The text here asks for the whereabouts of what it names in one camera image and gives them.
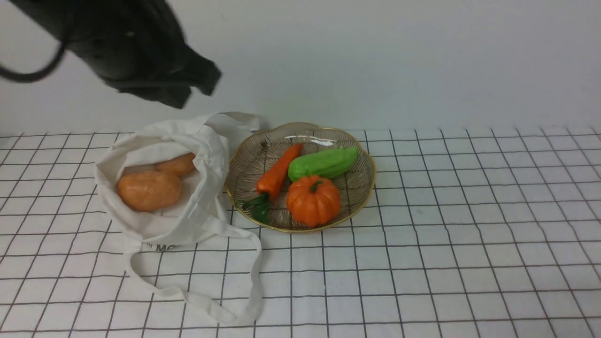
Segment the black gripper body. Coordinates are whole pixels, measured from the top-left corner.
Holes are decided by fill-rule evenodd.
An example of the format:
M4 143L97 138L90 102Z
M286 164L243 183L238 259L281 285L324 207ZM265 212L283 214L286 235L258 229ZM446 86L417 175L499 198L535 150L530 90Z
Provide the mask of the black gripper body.
M13 0L21 13L58 40L36 71L8 71L13 83L36 83L72 52L101 81L174 81L186 62L185 36L165 0Z

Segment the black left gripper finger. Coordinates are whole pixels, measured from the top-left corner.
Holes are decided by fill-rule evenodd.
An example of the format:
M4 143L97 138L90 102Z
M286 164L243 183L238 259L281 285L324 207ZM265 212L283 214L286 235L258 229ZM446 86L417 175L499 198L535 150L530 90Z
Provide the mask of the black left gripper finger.
M189 46L185 47L185 55L187 59L183 68L184 80L205 96L212 96L223 73L213 61L204 58Z

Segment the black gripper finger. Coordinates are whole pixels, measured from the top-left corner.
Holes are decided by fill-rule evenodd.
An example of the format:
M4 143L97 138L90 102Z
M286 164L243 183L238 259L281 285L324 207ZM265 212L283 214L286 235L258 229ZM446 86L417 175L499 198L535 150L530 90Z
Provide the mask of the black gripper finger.
M115 89L148 102L157 102L175 109L183 109L193 93L188 85L173 81L133 80L116 81Z

